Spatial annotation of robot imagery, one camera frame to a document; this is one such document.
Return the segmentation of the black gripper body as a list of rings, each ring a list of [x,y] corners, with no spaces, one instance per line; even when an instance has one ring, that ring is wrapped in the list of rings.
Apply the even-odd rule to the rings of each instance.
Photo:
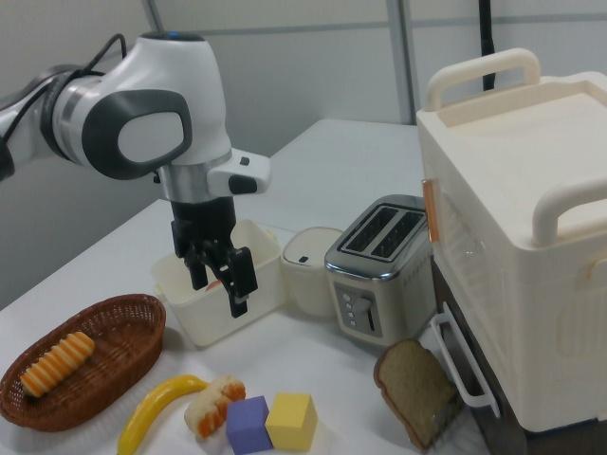
[[[231,232],[236,223],[232,197],[202,203],[172,202],[171,223],[175,254],[187,266],[201,263],[215,275],[227,264],[232,248]]]

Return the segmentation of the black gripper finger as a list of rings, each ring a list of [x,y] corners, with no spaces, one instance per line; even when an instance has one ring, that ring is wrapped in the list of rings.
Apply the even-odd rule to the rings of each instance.
[[[198,259],[188,260],[187,267],[194,290],[203,289],[209,284],[206,266],[202,261]]]
[[[248,247],[232,248],[227,258],[230,313],[235,319],[248,311],[248,297],[258,289],[252,255]]]

